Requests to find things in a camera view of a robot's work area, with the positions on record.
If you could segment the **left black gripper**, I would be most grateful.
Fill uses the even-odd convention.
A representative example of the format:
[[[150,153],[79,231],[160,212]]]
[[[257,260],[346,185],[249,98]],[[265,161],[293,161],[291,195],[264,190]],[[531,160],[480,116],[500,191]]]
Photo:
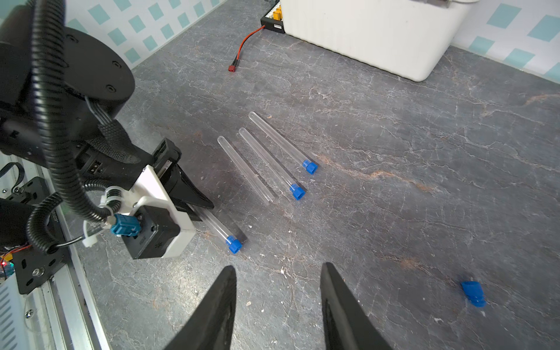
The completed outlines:
[[[182,152],[169,139],[164,139],[153,153],[155,170],[161,184],[176,206],[188,204],[205,209],[213,209],[213,202],[207,198],[188,178],[179,166]]]

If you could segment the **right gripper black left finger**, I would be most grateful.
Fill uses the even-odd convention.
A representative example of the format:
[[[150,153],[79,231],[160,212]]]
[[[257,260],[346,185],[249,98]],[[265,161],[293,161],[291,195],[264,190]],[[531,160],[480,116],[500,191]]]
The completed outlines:
[[[167,349],[229,349],[236,314],[236,270],[223,268]]]

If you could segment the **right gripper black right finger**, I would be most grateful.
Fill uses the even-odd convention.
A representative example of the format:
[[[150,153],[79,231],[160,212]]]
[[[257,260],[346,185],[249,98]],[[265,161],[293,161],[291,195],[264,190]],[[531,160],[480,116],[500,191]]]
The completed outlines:
[[[327,349],[390,349],[331,263],[320,278],[323,329]]]

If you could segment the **clear test tube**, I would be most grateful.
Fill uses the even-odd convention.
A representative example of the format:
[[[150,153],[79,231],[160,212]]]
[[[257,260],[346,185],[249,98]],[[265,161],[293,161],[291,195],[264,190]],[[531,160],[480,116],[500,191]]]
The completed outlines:
[[[280,146],[290,157],[292,157],[301,166],[304,160],[311,160],[302,153],[294,144],[288,141],[276,129],[264,121],[256,112],[249,113],[249,119],[267,134],[278,146]]]
[[[265,204],[274,202],[274,195],[267,188],[267,186],[260,180],[259,176],[253,172],[248,163],[240,156],[234,147],[224,136],[219,136],[217,142],[220,147],[225,151],[227,156],[231,159],[236,168],[240,171],[246,181],[249,183],[253,191],[259,196]]]
[[[191,207],[191,209],[201,218],[201,220],[215,233],[217,233],[223,241],[227,244],[226,239],[229,236],[234,236],[233,233],[215,217],[210,210],[198,206]]]

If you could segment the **blue stopper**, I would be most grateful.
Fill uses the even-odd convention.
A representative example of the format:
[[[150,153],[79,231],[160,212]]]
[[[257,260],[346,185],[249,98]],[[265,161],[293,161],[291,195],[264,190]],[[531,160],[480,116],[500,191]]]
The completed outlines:
[[[299,201],[306,194],[306,191],[297,184],[290,185],[290,191],[296,201]]]
[[[311,160],[304,160],[302,166],[309,174],[314,174],[318,169],[318,165]]]
[[[226,242],[228,248],[233,254],[237,254],[243,246],[243,244],[235,236],[227,237]]]
[[[466,298],[477,308],[483,308],[487,301],[484,291],[478,281],[462,281],[461,287]]]

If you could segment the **clear test tube diagonal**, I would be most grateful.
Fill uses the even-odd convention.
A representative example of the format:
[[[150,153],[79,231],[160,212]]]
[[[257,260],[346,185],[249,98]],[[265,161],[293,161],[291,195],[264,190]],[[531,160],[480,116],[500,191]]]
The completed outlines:
[[[284,169],[284,167],[275,159],[274,156],[258,141],[253,135],[246,130],[246,128],[240,128],[239,134],[244,139],[244,141],[255,151],[255,153],[269,166],[269,168],[274,172],[276,177],[287,185],[290,189],[290,185],[297,184],[297,181]]]

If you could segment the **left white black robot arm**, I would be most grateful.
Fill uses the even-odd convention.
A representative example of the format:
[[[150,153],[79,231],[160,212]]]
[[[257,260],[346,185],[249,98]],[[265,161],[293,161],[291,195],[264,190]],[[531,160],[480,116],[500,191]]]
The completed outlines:
[[[1,25],[1,151],[46,168],[55,188],[34,207],[28,242],[46,255],[67,245],[48,230],[65,204],[121,237],[134,259],[175,258],[214,205],[172,141],[152,153],[132,143],[116,118],[134,92],[131,70],[65,14],[64,1],[27,1]]]

